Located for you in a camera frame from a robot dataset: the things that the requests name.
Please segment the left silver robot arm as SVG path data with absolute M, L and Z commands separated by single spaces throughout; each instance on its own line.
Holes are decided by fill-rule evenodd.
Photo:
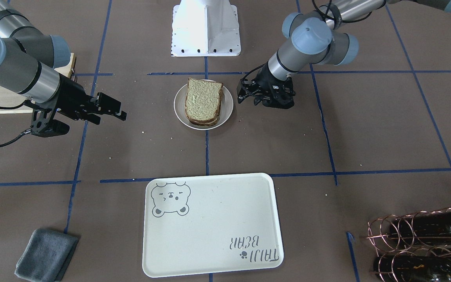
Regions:
M 254 105 L 289 109 L 296 95 L 292 76 L 308 64 L 346 65 L 358 54 L 359 43 L 352 34 L 338 29 L 367 19 L 372 12 L 395 4 L 395 0 L 330 0 L 314 5 L 308 14 L 292 13 L 283 21 L 286 41 L 258 66 L 256 77 L 240 79 L 237 100 L 253 98 Z

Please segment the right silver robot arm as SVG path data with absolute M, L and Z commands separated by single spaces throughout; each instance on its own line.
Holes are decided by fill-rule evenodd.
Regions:
M 57 71 L 70 60 L 60 36 L 43 34 L 22 13 L 0 0 L 0 86 L 26 98 L 34 111 L 31 129 L 67 127 L 56 113 L 98 125 L 100 115 L 125 120 L 121 103 L 104 93 L 96 97 Z

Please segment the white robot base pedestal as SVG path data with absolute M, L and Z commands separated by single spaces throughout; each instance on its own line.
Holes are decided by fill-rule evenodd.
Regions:
M 240 55 L 238 9 L 229 0 L 182 0 L 172 16 L 172 56 Z

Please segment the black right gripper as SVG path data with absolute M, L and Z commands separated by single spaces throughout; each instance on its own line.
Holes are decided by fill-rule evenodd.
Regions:
M 59 75 L 58 87 L 51 98 L 46 101 L 51 113 L 47 114 L 47 120 L 55 118 L 56 112 L 72 120 L 86 120 L 95 125 L 99 125 L 101 118 L 96 112 L 102 115 L 113 116 L 125 121 L 127 113 L 121 111 L 120 101 L 109 95 L 98 92 L 96 96 L 96 107 L 91 101 L 92 97 L 87 95 L 84 88 L 70 78 Z

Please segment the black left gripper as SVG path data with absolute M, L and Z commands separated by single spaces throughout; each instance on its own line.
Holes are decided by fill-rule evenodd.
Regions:
M 268 63 L 247 72 L 237 86 L 237 101 L 241 104 L 246 98 L 254 98 L 254 105 L 290 109 L 295 105 L 296 95 L 293 80 L 279 80 L 269 70 Z

